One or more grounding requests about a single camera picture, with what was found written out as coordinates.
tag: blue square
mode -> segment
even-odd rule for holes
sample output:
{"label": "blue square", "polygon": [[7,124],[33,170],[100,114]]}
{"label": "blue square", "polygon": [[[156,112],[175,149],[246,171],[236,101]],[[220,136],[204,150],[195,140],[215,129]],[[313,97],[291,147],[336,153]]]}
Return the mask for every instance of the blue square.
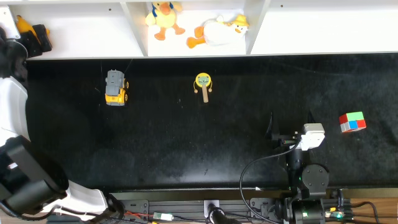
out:
{"label": "blue square", "polygon": [[357,129],[358,123],[356,121],[349,121],[349,128],[350,129]]}

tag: wooden handle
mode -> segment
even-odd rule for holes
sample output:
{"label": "wooden handle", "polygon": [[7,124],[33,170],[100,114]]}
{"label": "wooden handle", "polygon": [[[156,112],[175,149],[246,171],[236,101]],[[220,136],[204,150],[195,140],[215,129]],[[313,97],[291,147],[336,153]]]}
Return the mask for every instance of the wooden handle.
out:
{"label": "wooden handle", "polygon": [[203,102],[204,103],[208,103],[209,102],[209,98],[207,97],[207,88],[206,88],[205,84],[203,84],[201,86],[201,92],[203,93]]}

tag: toy vehicle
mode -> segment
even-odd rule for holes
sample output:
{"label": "toy vehicle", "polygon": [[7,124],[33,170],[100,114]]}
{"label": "toy vehicle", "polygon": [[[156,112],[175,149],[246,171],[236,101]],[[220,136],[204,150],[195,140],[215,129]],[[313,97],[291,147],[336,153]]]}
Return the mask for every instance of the toy vehicle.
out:
{"label": "toy vehicle", "polygon": [[108,77],[105,78],[105,101],[107,105],[124,106],[128,101],[127,90],[129,82],[124,78],[123,72],[116,70],[108,71]]}

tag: white plush duck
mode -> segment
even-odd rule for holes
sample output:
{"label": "white plush duck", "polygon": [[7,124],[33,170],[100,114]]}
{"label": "white plush duck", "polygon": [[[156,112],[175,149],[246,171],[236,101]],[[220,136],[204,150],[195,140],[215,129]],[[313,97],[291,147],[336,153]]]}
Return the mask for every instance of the white plush duck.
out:
{"label": "white plush duck", "polygon": [[204,26],[197,27],[195,29],[196,38],[189,37],[187,45],[192,49],[196,45],[204,43],[212,46],[231,44],[242,39],[248,31],[248,27],[249,24],[244,15],[238,15],[232,23],[224,22],[224,18],[219,16],[217,20],[207,21]]}

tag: wooden floor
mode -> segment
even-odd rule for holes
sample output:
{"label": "wooden floor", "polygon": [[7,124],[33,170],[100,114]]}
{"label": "wooden floor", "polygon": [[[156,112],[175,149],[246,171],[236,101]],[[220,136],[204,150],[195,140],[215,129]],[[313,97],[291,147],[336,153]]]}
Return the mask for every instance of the wooden floor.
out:
{"label": "wooden floor", "polygon": [[[381,216],[397,216],[398,212],[398,198],[355,198],[351,199],[352,204],[360,202],[372,202],[377,208],[378,215]],[[373,215],[373,209],[370,205],[364,205],[360,208],[353,209],[356,215]],[[380,218],[381,223],[398,223],[396,218]],[[32,222],[25,222],[16,218],[7,217],[3,212],[0,212],[0,224],[32,224]],[[374,218],[355,218],[354,221],[361,221],[367,223],[376,223]],[[35,222],[35,224],[44,224],[45,222]]]}

